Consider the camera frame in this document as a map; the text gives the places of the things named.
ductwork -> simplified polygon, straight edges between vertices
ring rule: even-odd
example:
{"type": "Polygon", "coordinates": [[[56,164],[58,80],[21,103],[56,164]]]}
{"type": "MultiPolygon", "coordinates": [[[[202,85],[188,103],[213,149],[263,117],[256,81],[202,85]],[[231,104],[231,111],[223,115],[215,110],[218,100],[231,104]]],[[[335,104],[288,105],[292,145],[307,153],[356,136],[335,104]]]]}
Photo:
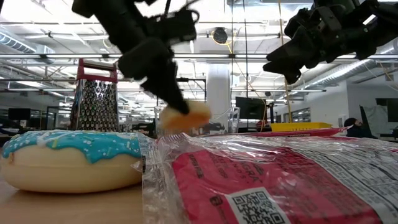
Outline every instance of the ductwork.
{"type": "MultiPolygon", "coordinates": [[[[388,44],[378,48],[378,54],[396,54],[398,53],[397,48],[398,38],[393,41],[390,41],[388,44]]],[[[343,81],[347,78],[351,78],[357,74],[367,72],[368,69],[372,69],[377,67],[377,63],[375,60],[365,59],[362,61],[358,61],[355,63],[340,65],[336,68],[333,68],[321,75],[319,75],[316,79],[311,80],[305,85],[300,85],[295,89],[307,89],[313,88],[318,85],[328,86],[332,84],[336,84],[340,81],[343,81]]]]}
{"type": "MultiPolygon", "coordinates": [[[[54,54],[55,51],[50,47],[42,44],[35,44],[28,42],[18,37],[15,34],[10,33],[6,29],[0,28],[0,44],[8,46],[14,50],[17,50],[23,54],[54,54]]],[[[47,64],[53,63],[50,59],[37,59],[36,61],[45,62],[47,64]]]]}

qr code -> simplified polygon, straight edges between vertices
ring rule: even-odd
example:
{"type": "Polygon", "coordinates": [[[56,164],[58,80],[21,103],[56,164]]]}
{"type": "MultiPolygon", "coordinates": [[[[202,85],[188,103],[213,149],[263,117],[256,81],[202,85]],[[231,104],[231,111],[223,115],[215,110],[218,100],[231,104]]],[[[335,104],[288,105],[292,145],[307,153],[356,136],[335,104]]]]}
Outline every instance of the qr code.
{"type": "Polygon", "coordinates": [[[239,224],[289,224],[264,187],[247,189],[226,196],[239,224]]]}

wooden table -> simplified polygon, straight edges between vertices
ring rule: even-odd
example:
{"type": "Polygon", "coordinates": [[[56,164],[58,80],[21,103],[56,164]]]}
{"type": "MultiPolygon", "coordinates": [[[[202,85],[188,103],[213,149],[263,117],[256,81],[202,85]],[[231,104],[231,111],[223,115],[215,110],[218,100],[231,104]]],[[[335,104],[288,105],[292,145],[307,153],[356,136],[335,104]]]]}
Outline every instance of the wooden table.
{"type": "Polygon", "coordinates": [[[139,224],[141,185],[96,194],[38,194],[17,190],[0,176],[1,224],[139,224]]]}

